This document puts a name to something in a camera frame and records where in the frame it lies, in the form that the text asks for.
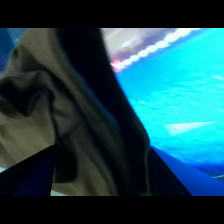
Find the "blue surface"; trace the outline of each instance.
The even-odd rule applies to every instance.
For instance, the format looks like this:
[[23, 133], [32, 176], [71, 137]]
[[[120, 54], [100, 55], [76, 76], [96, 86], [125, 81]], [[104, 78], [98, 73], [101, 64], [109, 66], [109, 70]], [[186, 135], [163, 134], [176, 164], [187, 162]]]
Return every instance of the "blue surface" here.
[[224, 174], [224, 29], [197, 32], [118, 80], [153, 146], [215, 176]]

